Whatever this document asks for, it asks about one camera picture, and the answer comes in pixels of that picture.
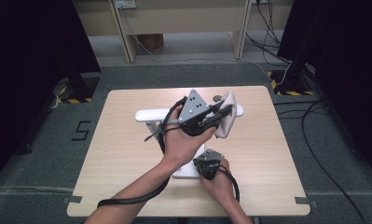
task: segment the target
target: black cable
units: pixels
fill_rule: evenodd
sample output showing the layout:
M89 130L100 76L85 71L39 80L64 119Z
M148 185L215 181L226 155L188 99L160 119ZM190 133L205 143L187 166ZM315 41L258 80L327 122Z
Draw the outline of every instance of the black cable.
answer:
M232 182L232 184L234 186L234 189L235 189L235 199L236 199L236 201L240 202L241 201L241 196L240 196L240 193L239 193L238 182L236 182L236 179L234 178L234 176L229 172L229 170L225 166L220 165L220 167L223 167L225 169L225 171L220 170L220 169L217 169L217 171L226 175L229 178L229 180Z
M274 105L309 104L309 103L317 103L317 102L321 102L321 101L322 100L315 100L315 101L294 101L294 102L275 103Z
M165 120L163 120L162 123L159 125L160 132L158 134L158 142L159 142L159 146L161 148L162 154L165 154L165 143L164 143L164 140L163 140L163 135L170 130L177 129L177 128L172 128L172 129L163 131L162 128L164 128L166 126L166 124L168 123L169 117L172 114L173 110L175 110L177 106L183 105L186 102L186 98L187 97L185 96L182 100L176 102L176 104L174 104L174 106L172 106L170 108L168 114L165 117ZM98 207L104 206L104 205L109 205L109 204L133 204L133 203L147 202L148 200L150 200L150 199L156 197L157 195L159 195L166 188L166 186L169 183L169 180L170 180L170 178L167 178L157 189L155 189L151 193L148 193L144 196L136 197L136 198L130 198L130 199L104 199L104 200L101 200L100 202L98 202Z
M252 43L253 43L256 47L258 47L259 49L262 49L262 51L263 51L263 57L264 57L264 60L265 60L266 63L271 64L271 65L275 65L275 66L288 66L288 64L290 63L290 62L287 61L286 59L277 56L275 53L273 53L273 52L270 51L269 49L266 49L264 46L266 46L266 47L270 47L270 48L277 48L277 47L275 47L275 46L266 45L266 44L265 44L266 39L264 40L264 44L261 44L261 43L255 41L255 40L253 40L253 39L249 36L249 34L246 33L246 36L250 39L250 41L252 41ZM269 62L267 61L266 57L265 57L265 52L268 53L270 56L272 56L272 57L274 57L274 58L276 58L276 59L278 59L278 60L280 60L280 61L282 61L282 62L284 62L284 63L287 63L287 64L269 63Z
M259 7L259 4L257 4L257 9L258 9L258 12L260 13L262 19L264 20L264 23L267 25L268 27L268 30L267 30L267 34L270 36L270 38L272 38L276 44L278 45L278 47L280 46L280 41L278 39L278 37L275 35L275 32L272 31L272 29L270 28L270 25L267 23L267 20L265 19L264 17L264 14L262 13L260 7ZM269 4L269 16L270 16L270 21L269 23L271 23L271 18L272 18L272 14L271 14L271 4Z
M310 146L310 143L308 141L308 138L305 134L305 118L309 114L310 110L317 104L318 102L313 103L308 110L305 112L304 116L302 117L301 121L301 128L302 128L302 135L305 139L305 142L308 146L308 149L312 155L312 157L316 160L317 164L320 166L320 168L323 170L323 172L327 175L327 177L337 186L337 188L342 192L342 194L345 196L345 198L351 203L353 206L354 210L357 212L358 216L362 220L363 223L367 223L363 214L360 212L359 208L357 205L354 203L354 201L349 197L349 195L346 193L346 191L339 185L339 183L327 172L327 170L323 167L323 165L320 163L319 159L317 158L316 154L314 153L313 149Z

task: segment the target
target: wooden table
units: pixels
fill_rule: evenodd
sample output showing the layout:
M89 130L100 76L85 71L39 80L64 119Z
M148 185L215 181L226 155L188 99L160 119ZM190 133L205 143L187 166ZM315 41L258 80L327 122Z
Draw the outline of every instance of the wooden table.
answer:
M140 109L169 108L188 95L190 88L111 91L105 102L90 149L69 203L71 217L87 217L98 201L112 197L144 174L162 158L157 141L143 123L135 121ZM241 206L248 216L304 216L308 204L281 124L265 87L196 88L213 103L213 96L234 90L244 114L236 118L227 139L206 143L223 153L241 192ZM150 200L141 217L220 217L226 214L205 191L198 179L171 178L167 188Z

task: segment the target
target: cable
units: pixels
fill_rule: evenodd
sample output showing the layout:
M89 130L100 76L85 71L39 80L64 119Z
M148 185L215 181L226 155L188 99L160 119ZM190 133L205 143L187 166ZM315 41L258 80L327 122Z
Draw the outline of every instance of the cable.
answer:
M323 113L323 112L319 112L319 111L316 111L320 108L325 108L325 106L320 106L320 107L317 107L317 108L314 108L313 110L311 110L310 112L311 113L315 113L315 114L320 114L320 115L331 115L330 113ZM287 113L292 113L292 112L305 112L307 110L302 110L302 109L294 109L294 110L287 110L287 111L283 111L283 112L279 112L277 113L277 115L281 115L281 114L287 114Z
M302 135L305 139L305 143L307 144L308 146L308 149L312 155L312 157L316 160L317 164L320 166L320 168L323 170L323 172L327 175L327 177L337 186L337 188L342 192L342 194L345 196L345 198L351 203L351 205L353 206L354 210L357 212L358 216L360 217L360 219L362 220L362 222L364 224L366 224L366 220L363 216L363 214L360 212L359 208L357 207L357 205L354 203L354 201L349 197L349 195L346 193L346 191L339 185L339 183L327 172L327 170L323 167L323 165L320 163L319 159L317 158L316 154L314 153L313 149L311 148L310 146L310 143L308 141L308 138L305 134L305 118L306 116L310 113L311 109L317 104L318 102L315 102L313 103L308 109L307 111L305 112L305 114L303 115L302 117L302 121L301 121L301 128L302 128Z
M168 114L165 117L165 120L163 120L162 123L160 124L160 127L159 127L160 129L161 129L161 127L166 126L166 124L169 120L169 117L170 117L171 113L173 112L173 110L177 106L183 105L186 102L186 99L187 99L187 97L185 96L182 100L176 102L176 104L174 104L170 108ZM165 132L162 131L162 129L161 129L161 132L159 132L159 134L158 134L158 142L159 142L159 146L162 150L162 154L165 154L165 143L164 143L164 139L163 139L163 134L165 134ZM169 180L170 180L170 178L168 177L157 189L155 189L154 191L152 191L152 192L150 192L146 195L143 195L141 197L135 197L135 198L129 198L129 199L104 199L104 200L101 200L101 201L98 202L98 207L104 206L104 205L110 205L110 204L133 204L133 203L147 202L148 200L150 200L150 199L156 197L157 195L159 195L166 188L166 186L169 183Z
M267 28L268 28L267 35L269 35L270 38L272 38L274 41L276 41L276 44L279 47L281 42L279 41L278 37L275 35L275 32L271 29L271 27L273 28L273 22L272 22L273 5L272 5L272 2L269 0L269 18L270 18L269 24L267 23L267 20L265 19L264 14L262 13L262 11L259 7L259 4L257 4L257 9L258 9L258 12L260 13L262 19L264 20L264 23L267 25Z
M287 64L269 63L269 62L267 61L267 58L265 57L265 53L264 53L264 52L268 53L269 55L273 56L274 58L276 58L276 59L278 59L278 60L280 60L280 61L282 61L282 62L284 62L284 63L290 63L290 62L287 61L286 59L277 56L275 53L273 53L273 52L270 51L269 49L266 49L265 47L278 48L278 47L275 47L275 46L266 45L266 44L265 44L266 39L264 40L264 44L261 44L261 43L255 41L255 40L253 40L253 39L249 36L249 34L246 33L246 36L250 39L250 41L252 41L252 43L253 43L256 47L262 49L263 57L264 57L264 60L265 60L266 63L271 64L271 65L274 65L274 66L288 66Z
M321 100L316 101L295 101L295 102L283 102L283 103L275 103L274 105L294 105L294 104L309 104L309 103L316 103L320 102Z

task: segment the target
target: white plastic part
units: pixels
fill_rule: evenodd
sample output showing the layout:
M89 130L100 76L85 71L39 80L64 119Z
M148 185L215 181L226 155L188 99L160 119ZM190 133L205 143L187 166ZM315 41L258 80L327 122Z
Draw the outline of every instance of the white plastic part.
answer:
M243 115L243 107L241 105L236 106L236 117ZM162 109L145 109L138 110L135 115L135 119L138 122L151 122L151 121L162 121L169 113L168 108Z

